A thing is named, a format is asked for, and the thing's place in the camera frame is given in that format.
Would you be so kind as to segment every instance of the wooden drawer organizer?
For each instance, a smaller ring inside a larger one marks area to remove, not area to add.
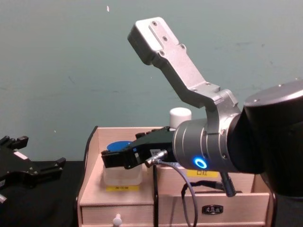
[[[143,182],[139,190],[108,192],[102,180],[103,162],[100,152],[117,140],[135,140],[135,134],[158,127],[96,127],[87,143],[85,175],[78,195],[79,227],[112,227],[116,214],[121,215],[120,227],[154,226],[154,191],[152,168],[143,166]],[[180,192],[182,178],[172,169],[158,167],[159,227],[187,227]],[[259,175],[230,174],[236,190],[242,191],[228,198],[224,193],[195,188],[199,207],[199,227],[259,227],[270,226],[272,202],[268,188]],[[191,181],[220,180],[220,176],[190,177]],[[193,203],[186,193],[187,210],[193,220]],[[204,215],[204,205],[223,205],[223,213]]]

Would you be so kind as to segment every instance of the black tablecloth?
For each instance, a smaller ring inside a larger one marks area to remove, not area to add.
[[[0,190],[7,197],[0,204],[0,227],[77,227],[75,199],[83,169],[83,162],[66,162],[58,181]],[[303,202],[278,196],[276,227],[303,227]]]

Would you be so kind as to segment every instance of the robotic arm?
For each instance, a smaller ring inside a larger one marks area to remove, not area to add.
[[[186,47],[160,18],[140,20],[128,40],[140,59],[159,68],[180,99],[205,106],[207,119],[183,122],[137,140],[120,152],[103,151],[106,167],[132,168],[164,150],[165,161],[187,169],[266,173],[274,192],[303,196],[303,81],[272,87],[247,98],[242,111],[229,90],[207,82]]]

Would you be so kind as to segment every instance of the green wall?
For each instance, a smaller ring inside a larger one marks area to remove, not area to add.
[[[167,125],[188,105],[127,41],[158,16],[242,107],[302,75],[302,12],[300,0],[0,0],[0,136],[29,136],[33,160],[81,160],[95,125]]]

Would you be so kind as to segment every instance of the white bottle cap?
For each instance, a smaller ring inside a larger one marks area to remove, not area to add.
[[[169,112],[169,126],[175,130],[182,122],[191,120],[191,111],[187,108],[177,107]]]

